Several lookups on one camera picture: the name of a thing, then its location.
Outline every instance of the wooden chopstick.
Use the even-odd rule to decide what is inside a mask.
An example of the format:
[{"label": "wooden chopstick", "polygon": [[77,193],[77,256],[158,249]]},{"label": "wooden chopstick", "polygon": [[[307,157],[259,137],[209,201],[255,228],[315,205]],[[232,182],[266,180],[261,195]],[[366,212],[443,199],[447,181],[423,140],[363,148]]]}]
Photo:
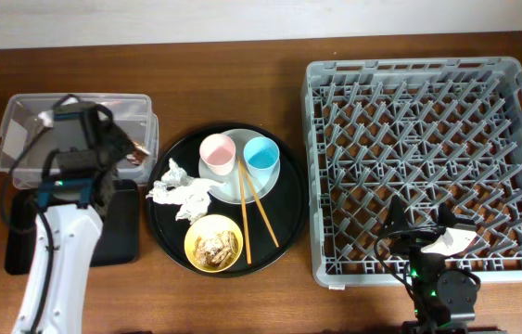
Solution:
[{"label": "wooden chopstick", "polygon": [[244,176],[246,176],[246,180],[248,181],[248,186],[250,187],[250,191],[252,192],[252,196],[254,197],[254,201],[257,202],[257,206],[259,207],[259,211],[261,212],[262,219],[264,220],[264,223],[267,224],[267,228],[269,229],[269,233],[271,233],[271,238],[273,238],[273,242],[275,243],[275,246],[279,247],[279,243],[277,242],[277,238],[275,237],[275,233],[273,233],[273,229],[271,228],[271,223],[269,223],[269,218],[267,218],[267,214],[264,212],[264,209],[262,208],[261,200],[259,199],[259,196],[257,195],[256,190],[254,190],[254,186],[252,185],[252,181],[250,181],[250,177],[248,176],[248,171],[242,165],[241,161],[238,161],[238,162],[240,163],[239,170],[243,170],[244,171]]},{"label": "wooden chopstick", "polygon": [[240,203],[242,204],[242,219],[244,219],[244,238],[246,243],[246,261],[248,264],[252,263],[250,258],[250,239],[248,238],[248,217],[246,216],[246,194],[244,193],[244,181],[242,180],[242,161],[238,158],[238,178],[240,179]]}]

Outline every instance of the plastic crate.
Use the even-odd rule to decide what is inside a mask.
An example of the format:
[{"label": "plastic crate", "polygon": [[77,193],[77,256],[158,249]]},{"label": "plastic crate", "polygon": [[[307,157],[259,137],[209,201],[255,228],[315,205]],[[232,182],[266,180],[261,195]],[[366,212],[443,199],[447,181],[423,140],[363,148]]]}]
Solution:
[{"label": "plastic crate", "polygon": [[[41,111],[49,110],[66,94],[17,94],[9,99],[0,126],[0,172],[9,168],[42,128],[38,118]],[[106,105],[114,114],[114,121],[135,142],[145,145],[151,156],[139,166],[123,160],[117,164],[120,179],[135,181],[139,186],[147,183],[158,160],[159,125],[153,113],[149,96],[140,94],[77,93],[81,99]],[[37,187],[41,183],[42,166],[46,155],[56,148],[55,134],[43,136],[13,173],[13,185],[18,189]],[[53,162],[51,173],[59,173]]]},{"label": "plastic crate", "polygon": [[[522,67],[513,58],[319,61],[301,100],[312,267],[320,285],[399,284],[373,243],[398,194],[415,225],[438,205],[477,223],[447,265],[522,281]],[[402,273],[405,260],[386,263]]]}]

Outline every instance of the wooden table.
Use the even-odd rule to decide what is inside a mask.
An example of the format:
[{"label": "wooden table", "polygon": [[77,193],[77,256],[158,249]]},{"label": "wooden table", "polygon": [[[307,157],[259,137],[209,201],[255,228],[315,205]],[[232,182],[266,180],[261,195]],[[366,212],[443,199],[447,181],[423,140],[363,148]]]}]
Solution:
[{"label": "wooden table", "polygon": [[[202,124],[236,121],[273,132],[305,161],[299,92],[311,61],[474,56],[522,62],[522,32],[2,50],[0,121],[16,93],[143,93],[153,100],[164,149]],[[90,271],[85,333],[371,332],[414,318],[400,287],[319,287],[312,278],[308,229],[277,263],[229,280],[175,264],[145,218],[140,245],[135,263]],[[5,272],[5,249],[0,222],[0,333],[12,328],[27,280]],[[476,311],[474,325],[522,332],[522,284],[483,286]]]}]

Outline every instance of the blue cup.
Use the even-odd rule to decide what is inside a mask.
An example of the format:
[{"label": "blue cup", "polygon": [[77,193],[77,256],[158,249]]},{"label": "blue cup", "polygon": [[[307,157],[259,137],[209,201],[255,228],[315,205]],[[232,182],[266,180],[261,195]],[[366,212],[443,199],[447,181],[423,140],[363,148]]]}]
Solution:
[{"label": "blue cup", "polygon": [[267,137],[252,138],[244,146],[244,162],[250,175],[259,180],[269,179],[279,162],[279,147]]}]

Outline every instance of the black mat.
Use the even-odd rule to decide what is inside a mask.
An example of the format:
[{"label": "black mat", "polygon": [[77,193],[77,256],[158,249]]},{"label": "black mat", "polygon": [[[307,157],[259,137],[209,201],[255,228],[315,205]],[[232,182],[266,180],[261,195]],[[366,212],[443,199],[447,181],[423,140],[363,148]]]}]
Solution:
[{"label": "black mat", "polygon": [[[139,254],[139,190],[129,180],[115,181],[116,194],[110,203],[102,236],[97,241],[90,266],[129,263]],[[34,226],[36,212],[27,198],[34,190],[21,190],[11,205],[11,224],[19,229]],[[9,231],[5,256],[5,270],[11,275],[30,272],[35,232],[17,234]]]},{"label": "black mat", "polygon": [[[182,139],[158,161],[149,178],[147,190],[153,187],[154,181],[159,180],[168,171],[170,158],[174,159],[189,175],[198,177],[198,147],[203,139],[208,135],[236,128],[261,133],[270,137],[279,146],[281,163],[279,178],[269,194],[261,199],[262,206],[279,242],[279,248],[275,247],[256,203],[252,202],[247,204],[252,264],[246,263],[246,250],[243,250],[242,255],[229,269],[217,274],[203,273],[186,259],[184,243],[186,231],[190,225],[186,220],[175,221],[176,213],[178,213],[180,207],[178,205],[156,204],[152,199],[146,200],[146,218],[160,246],[181,266],[206,276],[235,277],[261,270],[279,259],[294,244],[307,221],[307,179],[298,161],[287,145],[279,138],[261,128],[247,124],[230,123],[207,127]],[[244,231],[242,209],[239,204],[227,204],[211,196],[208,214],[227,216]]]}]

